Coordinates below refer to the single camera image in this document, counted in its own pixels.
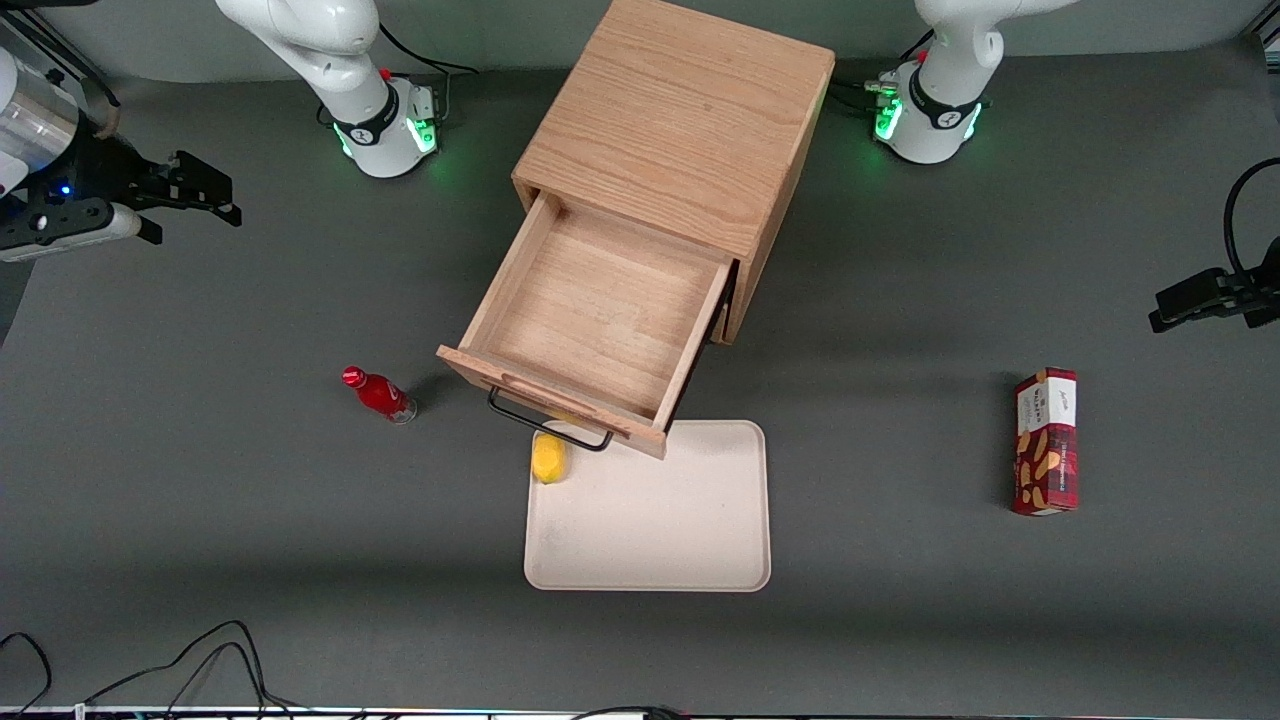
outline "wooden cabinet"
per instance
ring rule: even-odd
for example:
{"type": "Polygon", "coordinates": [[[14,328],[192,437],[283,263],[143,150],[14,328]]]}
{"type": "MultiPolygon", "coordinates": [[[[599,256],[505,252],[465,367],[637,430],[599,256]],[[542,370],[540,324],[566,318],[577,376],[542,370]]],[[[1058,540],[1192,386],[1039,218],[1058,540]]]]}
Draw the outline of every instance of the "wooden cabinet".
{"type": "Polygon", "coordinates": [[[822,47],[614,0],[512,173],[525,224],[440,357],[662,457],[700,347],[742,324],[833,67],[822,47]]]}

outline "lemon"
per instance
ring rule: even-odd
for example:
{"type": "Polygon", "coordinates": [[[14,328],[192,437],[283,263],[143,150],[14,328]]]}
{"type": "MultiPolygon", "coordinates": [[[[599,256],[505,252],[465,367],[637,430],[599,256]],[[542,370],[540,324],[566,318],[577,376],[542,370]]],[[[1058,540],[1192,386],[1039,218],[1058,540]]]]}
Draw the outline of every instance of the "lemon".
{"type": "Polygon", "coordinates": [[[534,457],[530,470],[538,482],[550,484],[564,477],[568,468],[568,452],[564,441],[545,433],[534,437],[534,457]]]}

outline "gray tabletop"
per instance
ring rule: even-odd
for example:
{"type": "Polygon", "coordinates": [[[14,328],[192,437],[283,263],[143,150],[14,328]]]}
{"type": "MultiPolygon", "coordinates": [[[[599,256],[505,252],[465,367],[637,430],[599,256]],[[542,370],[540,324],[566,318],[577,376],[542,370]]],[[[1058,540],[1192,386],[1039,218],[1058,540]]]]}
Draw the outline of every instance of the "gray tabletop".
{"type": "MultiPolygon", "coordinates": [[[[234,616],[310,703],[1280,714],[1280,331],[1146,320],[1224,264],[1226,188],[1280,150],[1254,45],[1010,60],[936,168],[829,104],[740,342],[681,407],[768,436],[749,596],[529,587],[529,434],[434,357],[562,78],[461,78],[442,154],[385,182],[298,83],[125,94],[123,132],[233,176],[244,225],[157,211],[163,247],[41,260],[0,351],[0,629],[46,643],[55,702],[234,616]],[[369,414],[352,363],[425,413],[369,414]],[[1079,372],[1082,507],[1025,519],[1010,383],[1044,365],[1079,372]]],[[[1243,199],[1247,260],[1277,190],[1243,199]]],[[[197,701],[251,697],[225,665],[197,701]]],[[[37,676],[5,653],[0,702],[37,676]]]]}

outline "drawer handle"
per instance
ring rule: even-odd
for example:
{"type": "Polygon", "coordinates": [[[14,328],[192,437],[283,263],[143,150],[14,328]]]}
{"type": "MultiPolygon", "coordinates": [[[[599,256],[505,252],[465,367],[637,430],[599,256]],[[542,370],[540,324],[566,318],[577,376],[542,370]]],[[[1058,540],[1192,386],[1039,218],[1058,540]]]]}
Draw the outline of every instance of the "drawer handle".
{"type": "Polygon", "coordinates": [[[494,386],[489,391],[489,410],[493,410],[494,413],[497,413],[497,414],[499,414],[499,415],[502,415],[504,418],[509,418],[509,419],[520,423],[521,425],[529,425],[530,428],[534,428],[535,430],[538,430],[540,433],[547,433],[549,436],[558,437],[558,438],[561,438],[562,441],[564,441],[564,442],[567,442],[570,445],[576,445],[577,447],[581,447],[582,450],[590,450],[591,452],[599,452],[599,451],[604,450],[605,447],[608,447],[609,446],[609,441],[613,439],[613,430],[607,430],[604,433],[604,439],[600,441],[600,445],[590,445],[590,443],[582,442],[582,441],[577,439],[573,436],[564,434],[564,433],[562,433],[559,430],[553,430],[552,428],[548,428],[547,425],[539,423],[538,420],[532,420],[530,418],[525,418],[524,415],[521,415],[518,413],[513,413],[511,410],[507,410],[506,407],[498,407],[498,404],[495,402],[495,400],[498,400],[498,386],[494,386]]]}

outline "open drawer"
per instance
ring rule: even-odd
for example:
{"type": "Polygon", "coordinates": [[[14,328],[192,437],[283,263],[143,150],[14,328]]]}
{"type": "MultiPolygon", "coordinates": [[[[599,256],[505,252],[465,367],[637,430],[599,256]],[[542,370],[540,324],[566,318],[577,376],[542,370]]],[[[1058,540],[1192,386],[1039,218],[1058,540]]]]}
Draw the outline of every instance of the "open drawer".
{"type": "Polygon", "coordinates": [[[436,352],[490,406],[662,457],[733,260],[549,192],[534,200],[457,350],[436,352]]]}

